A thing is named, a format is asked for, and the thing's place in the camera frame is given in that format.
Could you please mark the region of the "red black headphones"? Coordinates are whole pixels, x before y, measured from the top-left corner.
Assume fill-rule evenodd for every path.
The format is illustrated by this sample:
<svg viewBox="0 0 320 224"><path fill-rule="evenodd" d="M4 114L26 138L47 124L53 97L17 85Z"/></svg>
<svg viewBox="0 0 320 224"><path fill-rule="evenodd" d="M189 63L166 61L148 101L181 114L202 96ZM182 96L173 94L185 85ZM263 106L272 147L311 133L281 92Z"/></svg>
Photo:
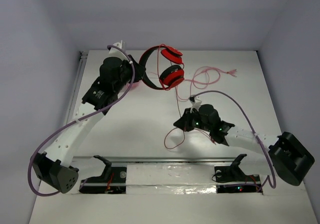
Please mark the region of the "red black headphones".
<svg viewBox="0 0 320 224"><path fill-rule="evenodd" d="M157 51L157 67L159 67L159 54L161 54L168 61L173 63L173 65L169 66L158 76L158 80L161 87L156 86L149 79L146 71L142 76L142 81L146 86L153 90L169 91L170 89L177 87L185 80L185 65L182 59L183 54L179 50L171 46L161 44L147 49L140 57L138 63L141 66L146 67L147 61L154 51Z"/></svg>

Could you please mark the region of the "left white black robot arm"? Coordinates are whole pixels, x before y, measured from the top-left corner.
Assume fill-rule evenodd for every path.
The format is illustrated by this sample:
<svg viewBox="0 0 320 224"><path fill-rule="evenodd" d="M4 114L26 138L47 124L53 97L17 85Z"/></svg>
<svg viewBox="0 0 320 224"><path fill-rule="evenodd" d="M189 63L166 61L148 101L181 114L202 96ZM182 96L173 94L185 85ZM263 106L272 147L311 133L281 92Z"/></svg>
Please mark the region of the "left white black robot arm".
<svg viewBox="0 0 320 224"><path fill-rule="evenodd" d="M99 67L99 75L84 94L73 120L45 139L32 154L27 170L30 189L38 196L31 172L55 189L48 196L65 194L76 184L79 170L71 165L76 151L92 128L122 100L134 83L143 79L146 67L131 55L108 56Z"/></svg>

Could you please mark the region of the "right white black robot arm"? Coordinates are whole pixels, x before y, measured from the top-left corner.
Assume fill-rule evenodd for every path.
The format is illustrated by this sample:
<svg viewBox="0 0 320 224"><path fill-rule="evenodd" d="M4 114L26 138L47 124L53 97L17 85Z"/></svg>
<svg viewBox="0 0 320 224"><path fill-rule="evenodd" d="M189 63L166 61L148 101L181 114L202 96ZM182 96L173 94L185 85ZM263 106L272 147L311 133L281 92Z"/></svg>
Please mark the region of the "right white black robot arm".
<svg viewBox="0 0 320 224"><path fill-rule="evenodd" d="M242 182L258 175L279 177L299 186L315 163L312 154L292 133L265 135L242 129L221 120L211 104L185 109L173 125L184 132L208 132L215 143L242 150L230 165L215 167L214 180L218 183Z"/></svg>

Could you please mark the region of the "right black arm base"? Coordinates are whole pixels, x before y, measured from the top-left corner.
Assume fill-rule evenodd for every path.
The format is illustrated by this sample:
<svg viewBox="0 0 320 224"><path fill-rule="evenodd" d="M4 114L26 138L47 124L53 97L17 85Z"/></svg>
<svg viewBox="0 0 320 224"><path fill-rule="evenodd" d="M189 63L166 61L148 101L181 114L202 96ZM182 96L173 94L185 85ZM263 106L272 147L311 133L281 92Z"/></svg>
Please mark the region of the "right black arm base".
<svg viewBox="0 0 320 224"><path fill-rule="evenodd" d="M240 154L230 165L215 166L211 180L217 184L218 194L263 193L260 177L246 175L241 161L247 154Z"/></svg>

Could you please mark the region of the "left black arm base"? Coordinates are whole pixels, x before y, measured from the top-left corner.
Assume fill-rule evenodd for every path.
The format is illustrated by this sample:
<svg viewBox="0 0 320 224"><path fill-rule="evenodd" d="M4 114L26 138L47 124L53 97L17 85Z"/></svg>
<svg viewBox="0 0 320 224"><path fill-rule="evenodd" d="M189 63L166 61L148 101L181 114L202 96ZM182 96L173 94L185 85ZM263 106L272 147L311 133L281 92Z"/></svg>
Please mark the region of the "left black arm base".
<svg viewBox="0 0 320 224"><path fill-rule="evenodd" d="M79 192L81 194L126 194L126 166L112 166L112 162L100 155L93 158L104 164L104 169L99 176L91 176L81 180Z"/></svg>

